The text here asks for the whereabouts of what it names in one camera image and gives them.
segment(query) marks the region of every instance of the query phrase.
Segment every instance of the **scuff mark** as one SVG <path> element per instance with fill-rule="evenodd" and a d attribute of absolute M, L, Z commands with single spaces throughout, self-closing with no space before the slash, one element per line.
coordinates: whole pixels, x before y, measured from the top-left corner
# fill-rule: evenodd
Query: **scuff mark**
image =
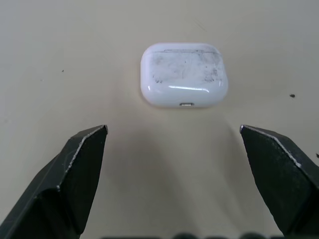
<path fill-rule="evenodd" d="M 193 22 L 195 22 L 195 24 L 196 24 L 197 26 L 199 26 L 204 32 L 207 32 L 207 30 L 205 29 L 205 27 L 203 26 L 203 24 L 202 24 L 199 20 L 197 20 L 197 19 L 194 18 L 194 17 L 192 17 L 191 19 L 192 19 Z"/>

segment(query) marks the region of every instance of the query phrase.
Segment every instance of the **charging port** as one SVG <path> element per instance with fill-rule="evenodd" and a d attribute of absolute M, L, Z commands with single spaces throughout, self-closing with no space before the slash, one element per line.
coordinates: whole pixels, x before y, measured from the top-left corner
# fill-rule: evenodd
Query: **charging port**
<path fill-rule="evenodd" d="M 193 103 L 180 103 L 179 106 L 193 106 Z"/>

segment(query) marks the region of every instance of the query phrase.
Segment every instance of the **white earbud charging case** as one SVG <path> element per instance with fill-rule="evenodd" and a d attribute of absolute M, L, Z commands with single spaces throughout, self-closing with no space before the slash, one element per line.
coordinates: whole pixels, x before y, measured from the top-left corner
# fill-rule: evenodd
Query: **white earbud charging case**
<path fill-rule="evenodd" d="M 158 43 L 141 61 L 141 90 L 160 107 L 209 107 L 223 100 L 228 80 L 219 51 L 204 43 Z"/>

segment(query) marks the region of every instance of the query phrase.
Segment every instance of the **white tabletop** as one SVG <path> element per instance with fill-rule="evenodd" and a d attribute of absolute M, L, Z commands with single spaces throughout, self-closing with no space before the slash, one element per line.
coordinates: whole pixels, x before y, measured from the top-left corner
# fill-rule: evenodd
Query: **white tabletop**
<path fill-rule="evenodd" d="M 279 234 L 239 126 L 284 134 L 318 163 L 318 8 L 315 0 L 1 1 L 0 222 L 69 137 L 107 124 L 82 239 Z M 157 42 L 214 45 L 229 78 L 224 101 L 150 106 L 140 60 Z"/>

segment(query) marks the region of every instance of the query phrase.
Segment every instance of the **airpods case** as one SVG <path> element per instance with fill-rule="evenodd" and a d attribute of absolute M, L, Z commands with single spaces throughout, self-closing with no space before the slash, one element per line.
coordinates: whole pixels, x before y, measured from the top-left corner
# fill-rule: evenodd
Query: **airpods case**
<path fill-rule="evenodd" d="M 158 43 L 141 60 L 141 91 L 159 107 L 209 107 L 226 96 L 220 52 L 204 43 Z"/>

